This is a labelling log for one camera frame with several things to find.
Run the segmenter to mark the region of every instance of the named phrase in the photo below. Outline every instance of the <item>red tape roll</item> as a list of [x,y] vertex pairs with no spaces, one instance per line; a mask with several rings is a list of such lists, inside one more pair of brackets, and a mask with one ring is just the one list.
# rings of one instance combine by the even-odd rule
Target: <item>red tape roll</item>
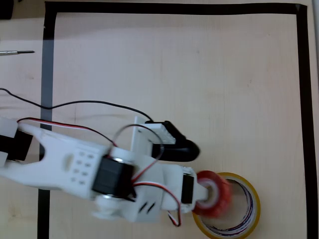
[[206,201],[197,201],[193,212],[205,217],[219,217],[231,202],[230,184],[217,173],[208,170],[198,172],[197,181],[203,187],[211,187],[212,195]]

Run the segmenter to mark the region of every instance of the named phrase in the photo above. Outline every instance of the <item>screwdriver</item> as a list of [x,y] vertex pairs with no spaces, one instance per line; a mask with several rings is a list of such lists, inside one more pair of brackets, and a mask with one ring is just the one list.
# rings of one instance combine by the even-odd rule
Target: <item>screwdriver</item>
[[23,53],[34,53],[34,51],[0,51],[0,56],[16,55]]

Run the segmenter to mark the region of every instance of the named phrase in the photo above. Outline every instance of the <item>white robotic arm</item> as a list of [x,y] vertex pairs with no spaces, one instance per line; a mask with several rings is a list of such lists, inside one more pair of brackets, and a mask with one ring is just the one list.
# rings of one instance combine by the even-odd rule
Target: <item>white robotic arm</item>
[[[136,124],[144,122],[136,117]],[[161,124],[145,125],[154,130],[165,144],[174,144],[174,138]],[[134,128],[131,151],[113,147],[111,152],[104,145],[0,118],[0,135],[12,137],[17,128],[32,134],[43,145],[45,155],[39,162],[21,164],[7,160],[5,152],[0,152],[0,176],[27,186],[62,190],[94,201],[97,211],[93,215],[96,217],[154,222],[158,219],[160,210],[174,211],[180,204],[181,212],[187,213],[194,209],[197,200],[208,198],[207,189],[197,183],[193,169],[162,163],[155,163],[145,171],[134,182],[134,189],[127,197],[106,193],[111,192],[113,186],[121,185],[130,169],[140,171],[154,162],[155,159],[151,157],[152,147],[153,143],[159,142],[144,128]],[[112,173],[106,173],[111,166],[117,170],[114,177]],[[159,187],[140,186],[143,182],[162,185],[175,198]]]

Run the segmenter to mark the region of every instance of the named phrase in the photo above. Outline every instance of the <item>cable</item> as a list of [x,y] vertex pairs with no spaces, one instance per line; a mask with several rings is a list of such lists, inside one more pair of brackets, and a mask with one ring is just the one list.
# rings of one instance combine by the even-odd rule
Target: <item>cable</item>
[[159,152],[158,156],[155,158],[155,160],[154,160],[149,166],[147,166],[147,167],[146,167],[145,169],[143,169],[141,172],[138,172],[138,173],[136,173],[135,176],[133,176],[133,178],[132,178],[132,183],[136,182],[136,180],[138,180],[138,179],[143,175],[143,173],[145,173],[145,171],[147,171],[150,167],[152,167],[152,166],[160,159],[160,157],[161,157],[161,156],[163,155],[163,153],[164,153],[164,143],[163,143],[163,140],[160,138],[160,136],[159,136],[157,133],[155,133],[153,130],[151,130],[150,128],[147,128],[146,126],[140,125],[140,124],[128,124],[128,125],[126,125],[126,126],[123,126],[122,128],[120,128],[120,129],[115,133],[115,135],[114,135],[112,141],[115,142],[116,139],[119,137],[119,135],[120,135],[125,129],[127,129],[127,128],[129,128],[129,127],[133,127],[133,126],[138,126],[138,127],[145,128],[145,129],[151,131],[153,134],[155,134],[156,137],[159,139],[159,142],[160,142],[160,152]]
[[81,125],[76,125],[76,124],[69,124],[69,123],[60,123],[60,122],[55,122],[55,121],[50,121],[50,120],[37,119],[37,118],[33,118],[33,117],[21,118],[21,119],[18,119],[17,122],[19,123],[19,122],[21,122],[23,120],[37,121],[37,122],[40,122],[42,124],[55,125],[55,126],[65,127],[65,128],[77,128],[77,129],[90,130],[92,132],[98,133],[100,136],[104,137],[109,142],[111,142],[113,146],[117,147],[117,145],[111,139],[107,138],[105,135],[101,134],[100,132],[96,131],[95,129],[92,129],[92,128],[89,128],[89,127],[86,127],[86,126],[81,126]]
[[29,104],[32,104],[34,106],[37,106],[37,107],[40,107],[42,109],[46,109],[46,110],[52,110],[52,109],[55,109],[55,108],[58,108],[58,107],[62,107],[62,106],[67,106],[67,105],[71,105],[71,104],[77,104],[77,103],[97,103],[97,104],[105,104],[105,105],[109,105],[109,106],[114,106],[114,107],[119,107],[119,108],[123,108],[123,109],[127,109],[127,110],[130,110],[130,111],[134,111],[134,112],[137,112],[139,114],[142,114],[144,115],[146,118],[148,118],[151,122],[154,122],[152,120],[152,118],[150,116],[148,116],[147,114],[145,114],[144,112],[142,111],[139,111],[139,110],[136,110],[134,108],[131,108],[131,107],[128,107],[128,106],[122,106],[122,105],[117,105],[117,104],[114,104],[114,103],[110,103],[110,102],[106,102],[106,101],[71,101],[71,102],[66,102],[66,103],[63,103],[63,104],[60,104],[60,105],[56,105],[56,106],[52,106],[52,107],[47,107],[47,106],[42,106],[42,105],[39,105],[35,102],[32,102],[32,101],[29,101],[27,99],[24,99],[20,96],[17,96],[17,95],[14,95],[12,94],[9,90],[5,89],[5,88],[0,88],[0,91],[5,91],[7,92],[9,95],[21,100],[21,101],[24,101],[24,102],[27,102]]
[[155,182],[138,182],[138,183],[134,183],[133,187],[136,186],[151,186],[151,187],[157,187],[157,188],[161,188],[163,189],[165,192],[167,192],[168,194],[170,194],[174,200],[177,202],[177,213],[178,213],[178,222],[176,221],[176,219],[172,216],[172,214],[168,211],[168,217],[171,220],[171,222],[174,224],[174,226],[176,227],[180,227],[181,226],[181,205],[180,205],[180,201],[178,200],[178,198],[164,185],[159,184],[159,183],[155,183]]

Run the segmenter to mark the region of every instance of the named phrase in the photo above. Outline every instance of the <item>wooden table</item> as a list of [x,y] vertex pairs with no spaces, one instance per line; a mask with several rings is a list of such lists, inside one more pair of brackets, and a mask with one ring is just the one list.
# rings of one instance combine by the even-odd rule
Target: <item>wooden table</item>
[[[186,3],[250,2],[265,1]],[[298,42],[302,32],[297,32],[300,22],[293,14],[58,13],[54,54],[42,54],[44,3],[23,1],[16,5],[12,20],[0,22],[0,49],[36,53],[1,57],[0,87],[38,103],[50,104],[44,102],[48,98],[53,105],[110,101],[142,110],[157,121],[169,120],[201,149],[194,162],[184,165],[195,171],[233,172],[254,185],[262,213],[249,238],[306,238],[307,210],[308,216],[318,216],[310,208],[318,203],[313,130],[311,124],[302,125],[302,120],[312,120],[312,102],[318,146],[314,22],[310,0],[284,2],[308,6],[308,58],[305,48],[298,53],[304,45]],[[51,43],[46,41],[44,49]],[[311,88],[305,64],[310,67]],[[0,93],[0,100],[2,117],[41,116],[40,109],[5,93]],[[42,111],[42,116],[49,115]],[[132,123],[134,116],[123,109],[86,104],[52,113],[53,120],[93,127],[107,136]],[[53,130],[105,143],[92,133]],[[129,148],[130,141],[128,131],[119,145]],[[28,160],[38,160],[38,151],[33,142]],[[59,191],[50,192],[46,227],[48,207],[38,205],[37,189],[6,179],[0,180],[0,189],[0,238],[205,238],[191,214],[183,215],[178,229],[165,214],[158,224],[102,221],[90,215],[93,203]],[[318,233],[318,219],[308,221],[308,226],[309,236]]]

